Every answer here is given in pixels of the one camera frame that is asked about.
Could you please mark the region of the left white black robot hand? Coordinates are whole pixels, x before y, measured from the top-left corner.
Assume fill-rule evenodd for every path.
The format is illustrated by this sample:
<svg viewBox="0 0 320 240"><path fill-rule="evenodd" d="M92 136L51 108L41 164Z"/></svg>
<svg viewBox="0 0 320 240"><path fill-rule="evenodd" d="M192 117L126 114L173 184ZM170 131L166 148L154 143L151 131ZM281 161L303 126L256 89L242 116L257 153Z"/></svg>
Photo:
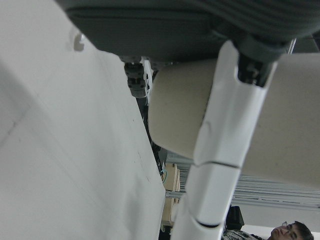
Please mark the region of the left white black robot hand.
<svg viewBox="0 0 320 240"><path fill-rule="evenodd" d="M158 61L148 109L151 139L177 131L192 141L186 196L173 239L220 239L278 59L294 37L320 25L315 0L60 0L71 22L99 50L125 64L130 91L145 93L145 57Z"/></svg>

